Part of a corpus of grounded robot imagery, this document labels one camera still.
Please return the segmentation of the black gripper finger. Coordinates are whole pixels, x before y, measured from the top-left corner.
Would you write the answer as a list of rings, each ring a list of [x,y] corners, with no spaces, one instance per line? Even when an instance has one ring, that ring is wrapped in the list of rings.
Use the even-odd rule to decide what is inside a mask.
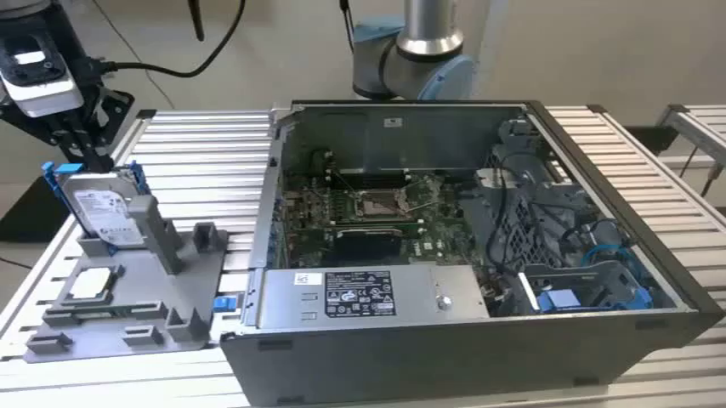
[[[89,135],[93,143],[93,153],[97,156],[92,169],[97,173],[108,172],[113,164],[109,157],[109,147],[121,128],[128,112],[135,102],[133,96],[108,88],[99,89],[95,108],[89,117]]]
[[[1,120],[46,145],[57,147],[69,163],[80,163],[92,172],[107,171],[103,126],[95,115],[68,110],[46,116],[29,117],[14,105],[1,107]]]

